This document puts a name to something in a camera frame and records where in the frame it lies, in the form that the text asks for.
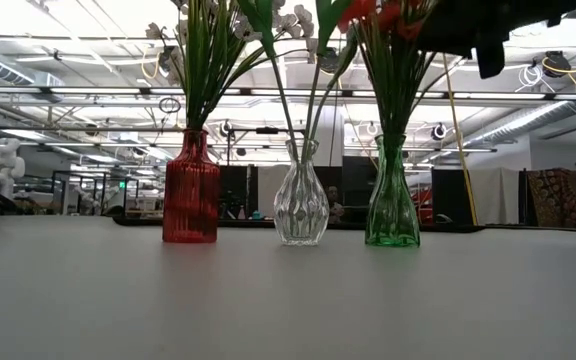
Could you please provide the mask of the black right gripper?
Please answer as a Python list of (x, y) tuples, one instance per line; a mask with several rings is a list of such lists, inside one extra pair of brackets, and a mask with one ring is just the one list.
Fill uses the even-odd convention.
[[(470, 0), (438, 0), (425, 19), (417, 38), (419, 50), (470, 57), (473, 48)], [(505, 67), (503, 43), (510, 33), (525, 25), (553, 20), (568, 10), (567, 0), (489, 0), (475, 26), (474, 50), (481, 79), (497, 76)]]

